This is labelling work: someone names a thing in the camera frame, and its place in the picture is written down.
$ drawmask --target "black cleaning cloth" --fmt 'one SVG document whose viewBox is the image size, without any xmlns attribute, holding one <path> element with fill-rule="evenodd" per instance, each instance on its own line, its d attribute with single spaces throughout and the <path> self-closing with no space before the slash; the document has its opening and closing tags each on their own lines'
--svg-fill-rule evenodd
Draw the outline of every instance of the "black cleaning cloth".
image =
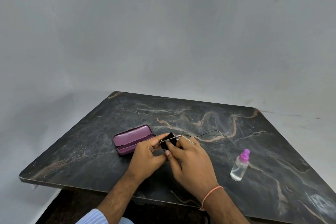
<svg viewBox="0 0 336 224">
<path fill-rule="evenodd" d="M 161 143 L 161 148 L 164 149 L 164 150 L 168 150 L 168 147 L 167 147 L 167 144 L 166 144 L 166 141 L 165 141 L 165 140 L 167 140 L 167 139 L 170 139 L 170 142 L 171 142 L 174 146 L 176 146 L 177 139 L 176 139 L 176 138 L 173 138 L 173 137 L 174 137 L 174 134 L 170 132 L 168 136 L 166 136 L 165 138 L 163 138 L 161 141 L 164 141 L 164 142 Z"/>
</svg>

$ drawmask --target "blue striped shirt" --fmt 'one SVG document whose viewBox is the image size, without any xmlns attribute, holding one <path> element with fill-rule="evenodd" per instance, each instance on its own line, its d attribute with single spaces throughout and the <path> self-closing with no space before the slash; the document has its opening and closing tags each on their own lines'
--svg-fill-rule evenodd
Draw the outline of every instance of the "blue striped shirt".
<svg viewBox="0 0 336 224">
<path fill-rule="evenodd" d="M 107 219 L 98 209 L 92 209 L 76 224 L 109 224 Z M 122 217 L 119 224 L 134 224 L 129 219 Z"/>
</svg>

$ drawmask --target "person's left hand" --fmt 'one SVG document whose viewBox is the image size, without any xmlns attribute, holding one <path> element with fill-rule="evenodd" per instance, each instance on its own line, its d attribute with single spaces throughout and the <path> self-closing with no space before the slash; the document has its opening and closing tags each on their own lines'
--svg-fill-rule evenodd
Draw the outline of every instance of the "person's left hand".
<svg viewBox="0 0 336 224">
<path fill-rule="evenodd" d="M 153 152 L 161 149 L 160 141 L 168 135 L 162 134 L 138 143 L 125 174 L 132 175 L 139 184 L 151 176 L 167 161 L 166 154 L 154 157 Z"/>
</svg>

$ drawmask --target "purple glasses case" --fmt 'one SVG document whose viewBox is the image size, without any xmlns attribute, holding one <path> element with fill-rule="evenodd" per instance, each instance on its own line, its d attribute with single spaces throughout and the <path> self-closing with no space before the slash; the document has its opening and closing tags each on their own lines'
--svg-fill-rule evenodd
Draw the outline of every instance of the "purple glasses case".
<svg viewBox="0 0 336 224">
<path fill-rule="evenodd" d="M 139 142 L 146 141 L 155 136 L 148 125 L 143 125 L 114 135 L 113 141 L 118 147 L 119 154 L 125 155 L 133 152 Z"/>
</svg>

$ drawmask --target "bracelet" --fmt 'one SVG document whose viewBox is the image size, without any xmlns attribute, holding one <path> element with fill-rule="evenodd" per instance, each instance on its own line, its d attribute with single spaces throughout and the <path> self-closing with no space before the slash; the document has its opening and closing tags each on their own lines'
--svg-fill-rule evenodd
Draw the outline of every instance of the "bracelet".
<svg viewBox="0 0 336 224">
<path fill-rule="evenodd" d="M 216 188 L 213 188 L 211 191 L 209 191 L 208 194 L 204 197 L 204 199 L 202 200 L 202 207 L 200 208 L 201 211 L 204 211 L 203 204 L 204 204 L 204 201 L 206 200 L 206 198 L 208 197 L 208 195 L 210 195 L 211 192 L 213 192 L 214 190 L 219 189 L 219 188 L 224 189 L 222 186 L 217 186 Z"/>
</svg>

